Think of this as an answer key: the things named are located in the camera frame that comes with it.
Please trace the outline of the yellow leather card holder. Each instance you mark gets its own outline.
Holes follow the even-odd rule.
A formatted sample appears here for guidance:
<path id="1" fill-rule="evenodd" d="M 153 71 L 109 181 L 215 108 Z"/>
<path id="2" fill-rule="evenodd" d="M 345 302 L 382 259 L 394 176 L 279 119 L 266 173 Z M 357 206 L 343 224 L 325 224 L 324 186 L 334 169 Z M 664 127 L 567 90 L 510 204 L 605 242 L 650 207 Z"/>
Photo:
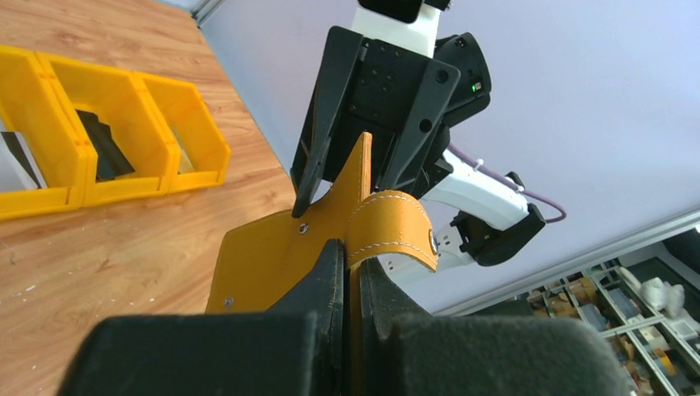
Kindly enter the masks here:
<path id="1" fill-rule="evenodd" d="M 333 186 L 300 218 L 283 210 L 230 230 L 220 246 L 206 306 L 209 314 L 267 311 L 311 272 L 327 241 L 341 241 L 343 381 L 338 395 L 361 395 L 359 266 L 381 255 L 398 255 L 430 271 L 438 266 L 433 226 L 423 206 L 401 191 L 371 190 L 371 146 L 371 134 L 362 133 Z"/>

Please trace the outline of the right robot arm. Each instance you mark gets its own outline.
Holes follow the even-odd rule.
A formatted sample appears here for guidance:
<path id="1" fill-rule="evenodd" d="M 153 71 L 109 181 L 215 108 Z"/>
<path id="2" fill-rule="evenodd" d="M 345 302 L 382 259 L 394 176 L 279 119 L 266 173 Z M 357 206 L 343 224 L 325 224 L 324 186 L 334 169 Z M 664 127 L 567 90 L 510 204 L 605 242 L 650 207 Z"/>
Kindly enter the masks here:
<path id="1" fill-rule="evenodd" d="M 457 213 L 438 234 L 442 263 L 496 266 L 545 226 L 519 176 L 498 175 L 451 146 L 451 130 L 490 103 L 485 56 L 469 33 L 438 38 L 446 1 L 360 1 L 330 28 L 291 165 L 300 215 L 334 182 L 355 140 L 373 138 L 371 188 Z"/>

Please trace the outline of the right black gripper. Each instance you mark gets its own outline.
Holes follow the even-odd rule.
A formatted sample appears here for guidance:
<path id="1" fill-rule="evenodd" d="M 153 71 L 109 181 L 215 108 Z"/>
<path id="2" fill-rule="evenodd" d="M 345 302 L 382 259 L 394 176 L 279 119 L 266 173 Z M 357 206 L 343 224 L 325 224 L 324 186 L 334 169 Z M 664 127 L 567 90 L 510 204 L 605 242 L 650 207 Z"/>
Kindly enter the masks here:
<path id="1" fill-rule="evenodd" d="M 373 191 L 427 191 L 444 178 L 444 118 L 460 76 L 450 64 L 331 27 L 291 166 L 292 216 L 307 211 L 322 178 L 335 182 L 364 132 Z"/>

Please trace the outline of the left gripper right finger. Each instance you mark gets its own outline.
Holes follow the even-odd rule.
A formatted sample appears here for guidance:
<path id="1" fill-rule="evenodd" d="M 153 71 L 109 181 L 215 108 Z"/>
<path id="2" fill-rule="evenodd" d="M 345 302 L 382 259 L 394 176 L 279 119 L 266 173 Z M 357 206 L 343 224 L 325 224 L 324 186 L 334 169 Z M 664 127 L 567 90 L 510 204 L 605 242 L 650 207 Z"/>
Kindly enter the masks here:
<path id="1" fill-rule="evenodd" d="M 626 395 L 613 349 L 567 318 L 433 316 L 370 259 L 358 268 L 361 395 Z"/>

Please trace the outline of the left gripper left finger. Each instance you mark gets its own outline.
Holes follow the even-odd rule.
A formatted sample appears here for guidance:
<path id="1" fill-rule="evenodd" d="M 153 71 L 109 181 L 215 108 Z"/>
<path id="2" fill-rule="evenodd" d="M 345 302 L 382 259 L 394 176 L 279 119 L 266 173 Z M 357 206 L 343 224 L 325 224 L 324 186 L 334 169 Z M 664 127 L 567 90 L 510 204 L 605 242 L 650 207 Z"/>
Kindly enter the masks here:
<path id="1" fill-rule="evenodd" d="M 343 364 L 343 244 L 261 313 L 131 315 L 102 320 L 62 395 L 338 395 Z"/>

